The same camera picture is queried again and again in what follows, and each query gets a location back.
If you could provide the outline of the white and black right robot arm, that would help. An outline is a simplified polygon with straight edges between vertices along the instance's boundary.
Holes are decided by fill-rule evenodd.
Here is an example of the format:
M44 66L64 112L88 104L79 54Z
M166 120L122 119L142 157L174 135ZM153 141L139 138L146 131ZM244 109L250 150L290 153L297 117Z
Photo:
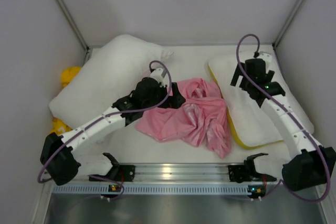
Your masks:
M270 118L289 151L289 161L279 161L279 178L292 191L322 184L330 185L335 165L335 150L323 147L304 127L291 109L286 93L272 80L274 71L266 71L263 59L238 62L231 86L246 91Z

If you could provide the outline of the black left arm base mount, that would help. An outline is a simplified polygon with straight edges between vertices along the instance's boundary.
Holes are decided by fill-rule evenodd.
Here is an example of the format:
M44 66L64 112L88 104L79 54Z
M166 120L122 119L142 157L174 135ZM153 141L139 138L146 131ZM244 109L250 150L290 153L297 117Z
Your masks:
M135 166L134 165L119 165L114 166L106 175L95 175L99 178L89 177L91 182L103 181L104 179L113 180L115 182L132 182L135 177Z

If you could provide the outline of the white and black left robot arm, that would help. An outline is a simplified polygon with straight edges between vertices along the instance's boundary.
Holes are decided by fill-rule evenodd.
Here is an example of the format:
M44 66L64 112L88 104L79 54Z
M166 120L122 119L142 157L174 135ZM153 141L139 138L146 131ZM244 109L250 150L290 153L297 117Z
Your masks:
M91 122L60 135L50 133L41 152L43 168L37 181L42 184L52 180L61 186L80 175L88 176L90 181L113 180L120 164L112 154L104 152L90 158L84 152L106 135L140 119L145 111L178 109L185 101L177 83L166 86L154 78L143 78L129 95L118 99Z

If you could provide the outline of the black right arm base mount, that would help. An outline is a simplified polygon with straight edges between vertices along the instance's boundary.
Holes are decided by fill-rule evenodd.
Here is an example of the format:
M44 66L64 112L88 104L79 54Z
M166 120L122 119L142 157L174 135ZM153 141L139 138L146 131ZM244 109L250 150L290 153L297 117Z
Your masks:
M242 183L254 180L254 176L245 165L228 165L227 168L230 182Z

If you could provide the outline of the pink pillowcase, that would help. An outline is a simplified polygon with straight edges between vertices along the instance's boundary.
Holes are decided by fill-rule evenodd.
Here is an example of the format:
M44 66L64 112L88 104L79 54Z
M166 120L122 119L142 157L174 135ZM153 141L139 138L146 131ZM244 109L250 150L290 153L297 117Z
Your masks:
M205 144L220 158L232 150L227 104L215 81L192 78L179 81L185 102L178 109L145 111L135 128L157 142L183 140L193 147Z

